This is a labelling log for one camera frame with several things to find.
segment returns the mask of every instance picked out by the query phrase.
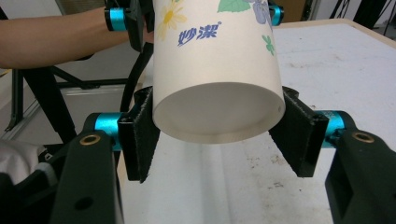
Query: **white cloth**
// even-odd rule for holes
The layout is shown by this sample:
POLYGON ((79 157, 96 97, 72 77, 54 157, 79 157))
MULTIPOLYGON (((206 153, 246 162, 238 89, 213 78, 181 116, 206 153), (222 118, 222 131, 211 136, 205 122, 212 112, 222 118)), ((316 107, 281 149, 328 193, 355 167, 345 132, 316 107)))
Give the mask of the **white cloth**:
POLYGON ((18 184, 35 170, 38 155, 44 150, 43 146, 0 140, 0 172, 18 184))

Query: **skin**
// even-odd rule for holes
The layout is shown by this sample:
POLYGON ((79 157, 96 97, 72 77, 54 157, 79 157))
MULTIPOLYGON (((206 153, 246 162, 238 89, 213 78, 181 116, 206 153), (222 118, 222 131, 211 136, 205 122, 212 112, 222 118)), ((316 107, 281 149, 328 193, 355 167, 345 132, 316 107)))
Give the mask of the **skin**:
MULTIPOLYGON (((129 40, 127 32, 107 30, 102 7, 67 16, 0 21, 0 31, 0 68, 66 63, 129 40)), ((153 33, 143 37, 154 41, 153 33)))

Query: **yellow flower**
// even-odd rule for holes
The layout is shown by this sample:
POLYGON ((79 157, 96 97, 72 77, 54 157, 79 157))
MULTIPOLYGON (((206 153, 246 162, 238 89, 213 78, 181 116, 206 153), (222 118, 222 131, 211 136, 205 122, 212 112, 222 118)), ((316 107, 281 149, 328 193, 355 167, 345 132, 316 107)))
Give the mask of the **yellow flower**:
POLYGON ((185 22, 187 20, 185 16, 178 14, 178 12, 183 9, 183 7, 180 7, 182 2, 183 0, 171 0, 171 4, 163 7, 161 10, 163 21, 158 25, 156 33, 162 41, 165 40, 166 32, 169 28, 172 27, 172 29, 176 30, 177 22, 185 22))

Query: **white table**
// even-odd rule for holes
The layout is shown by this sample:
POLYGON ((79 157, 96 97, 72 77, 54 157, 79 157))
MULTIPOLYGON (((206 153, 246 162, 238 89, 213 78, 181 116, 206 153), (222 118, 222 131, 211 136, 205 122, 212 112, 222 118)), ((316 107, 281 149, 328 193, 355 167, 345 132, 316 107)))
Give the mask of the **white table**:
MULTIPOLYGON (((345 110, 395 149, 396 45, 351 21, 274 30, 282 83, 315 110, 345 110)), ((126 223, 332 223, 324 188, 334 149, 298 178, 268 133, 198 145, 162 133, 148 180, 125 181, 126 223)))

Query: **paper cup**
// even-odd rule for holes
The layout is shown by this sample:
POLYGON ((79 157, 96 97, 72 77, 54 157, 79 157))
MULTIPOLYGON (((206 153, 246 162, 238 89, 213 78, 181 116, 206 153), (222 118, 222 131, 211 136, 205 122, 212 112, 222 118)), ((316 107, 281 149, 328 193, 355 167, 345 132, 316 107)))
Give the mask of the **paper cup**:
POLYGON ((153 120, 205 144, 264 133, 285 111, 264 0, 157 0, 153 120))

